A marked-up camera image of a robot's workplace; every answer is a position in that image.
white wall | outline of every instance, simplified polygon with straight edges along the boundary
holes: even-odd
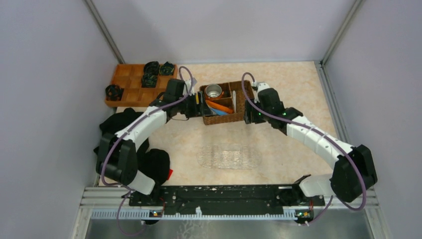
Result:
[[[82,0],[0,3],[0,238],[70,236],[116,60]]]
[[[319,60],[354,0],[95,0],[129,63]]]
[[[422,1],[366,1],[327,69],[395,238],[422,238]]]

wooden tray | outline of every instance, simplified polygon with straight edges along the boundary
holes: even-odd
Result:
[[[141,79],[144,74],[144,66],[145,64],[119,64],[116,66],[110,85],[119,85],[124,91],[120,101],[104,100],[109,107],[147,107],[160,92],[166,91],[170,79],[177,78],[178,68],[177,65],[174,65],[172,76],[159,75],[155,88],[142,88]]]
[[[207,116],[203,117],[204,124],[210,125],[210,124],[217,124],[217,123],[228,123],[228,122],[236,122],[236,121],[242,121],[243,115],[245,114],[245,95],[242,91],[242,82],[241,81],[234,81],[234,82],[228,82],[228,83],[221,83],[217,84],[221,87],[223,92],[229,92],[229,94],[225,94],[223,98],[220,98],[218,100],[213,100],[213,102],[228,107],[230,109],[234,109],[233,105],[233,94],[232,91],[236,92],[236,112],[232,114],[228,114],[225,116]],[[204,92],[206,86],[201,86],[200,90]],[[248,94],[248,97],[251,99],[253,98],[253,91],[252,86],[250,84],[250,81],[245,81],[245,90]]]

table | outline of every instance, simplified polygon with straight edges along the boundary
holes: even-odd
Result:
[[[314,62],[185,66],[198,81],[196,91],[201,85],[239,81],[244,72],[250,72],[258,82],[277,90],[285,107],[297,108],[336,136]],[[186,71],[182,73],[189,78]],[[309,148],[268,123],[246,125],[240,121],[205,126],[202,118],[171,120],[155,131],[149,142],[150,148],[163,149],[170,155],[174,171],[165,185],[287,184],[305,174],[331,172]]]

red tag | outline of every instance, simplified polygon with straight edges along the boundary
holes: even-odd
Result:
[[[171,174],[173,173],[173,170],[171,170],[170,169],[170,171],[169,171],[169,176],[167,177],[167,180],[169,180],[170,179],[170,176],[171,176]]]

robotic arm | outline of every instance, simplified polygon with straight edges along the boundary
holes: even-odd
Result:
[[[121,138],[113,154],[109,157],[109,163],[105,166],[105,177],[111,178],[144,195],[157,198],[159,185],[138,170],[136,151],[152,132],[168,122],[177,113],[184,114],[187,118],[212,115],[211,110],[205,103],[202,92],[194,94],[191,91],[189,96],[181,103],[165,109],[160,108],[163,105],[179,100],[188,89],[192,89],[189,83],[171,79],[167,85],[166,92],[160,95],[160,97],[163,97],[162,100],[159,98],[154,100],[143,115],[115,135],[105,134],[100,142],[97,172],[101,174],[110,149],[117,139]],[[317,128],[297,109],[285,108],[283,102],[279,99],[277,91],[270,88],[268,84],[254,82],[253,89],[257,93],[257,97],[253,99],[253,104],[257,108],[271,115],[291,120],[291,123],[263,115],[249,102],[246,102],[244,115],[246,124],[268,122],[273,128],[297,139],[312,149],[333,169],[332,174],[307,175],[296,182],[304,196],[336,195],[345,202],[352,202],[362,194],[361,185],[355,171],[345,156],[339,153],[326,139],[327,137],[335,141],[352,158],[362,175],[366,189],[377,182],[372,155],[367,147],[363,145],[353,147],[350,144],[341,142]],[[321,132],[322,135],[318,134],[314,129]]]

